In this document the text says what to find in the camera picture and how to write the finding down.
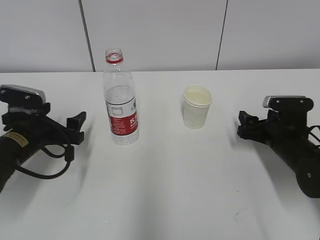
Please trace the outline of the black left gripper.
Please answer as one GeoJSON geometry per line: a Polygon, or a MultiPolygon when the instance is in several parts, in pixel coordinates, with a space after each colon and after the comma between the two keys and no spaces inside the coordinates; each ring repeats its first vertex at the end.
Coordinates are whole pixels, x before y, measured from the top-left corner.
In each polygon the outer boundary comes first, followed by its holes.
{"type": "Polygon", "coordinates": [[[80,145],[84,141],[81,128],[87,118],[85,111],[66,119],[66,126],[49,118],[51,104],[45,103],[37,109],[8,106],[1,116],[4,131],[13,130],[26,139],[40,145],[80,145]]]}

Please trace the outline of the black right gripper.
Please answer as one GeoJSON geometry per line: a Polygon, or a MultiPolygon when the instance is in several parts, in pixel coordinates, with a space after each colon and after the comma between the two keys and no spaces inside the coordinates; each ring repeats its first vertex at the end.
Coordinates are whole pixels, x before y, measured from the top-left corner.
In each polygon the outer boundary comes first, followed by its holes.
{"type": "Polygon", "coordinates": [[[241,110],[237,135],[268,145],[272,149],[309,149],[307,137],[308,112],[277,112],[269,110],[266,119],[241,110]]]}

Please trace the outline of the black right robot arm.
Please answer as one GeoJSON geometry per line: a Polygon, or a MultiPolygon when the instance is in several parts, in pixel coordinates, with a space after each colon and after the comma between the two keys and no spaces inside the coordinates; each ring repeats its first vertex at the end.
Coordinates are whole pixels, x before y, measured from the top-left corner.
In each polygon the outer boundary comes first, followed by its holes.
{"type": "Polygon", "coordinates": [[[309,140],[309,136],[320,140],[312,132],[319,129],[319,125],[287,124],[273,110],[262,120],[241,110],[238,119],[240,138],[269,146],[295,173],[301,191],[309,198],[320,197],[320,145],[309,140]]]}

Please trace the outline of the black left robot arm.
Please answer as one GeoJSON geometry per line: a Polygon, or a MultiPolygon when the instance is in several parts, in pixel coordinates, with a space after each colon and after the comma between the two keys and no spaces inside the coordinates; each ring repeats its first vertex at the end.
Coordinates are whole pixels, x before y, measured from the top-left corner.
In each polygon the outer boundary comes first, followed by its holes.
{"type": "Polygon", "coordinates": [[[86,118],[85,111],[69,117],[66,126],[49,118],[50,103],[38,108],[8,106],[1,119],[5,133],[0,137],[0,187],[3,189],[15,171],[33,178],[52,180],[63,175],[75,159],[75,146],[85,138],[81,130],[86,118]],[[58,173],[44,175],[22,165],[38,151],[55,159],[64,158],[65,167],[58,173]]]}

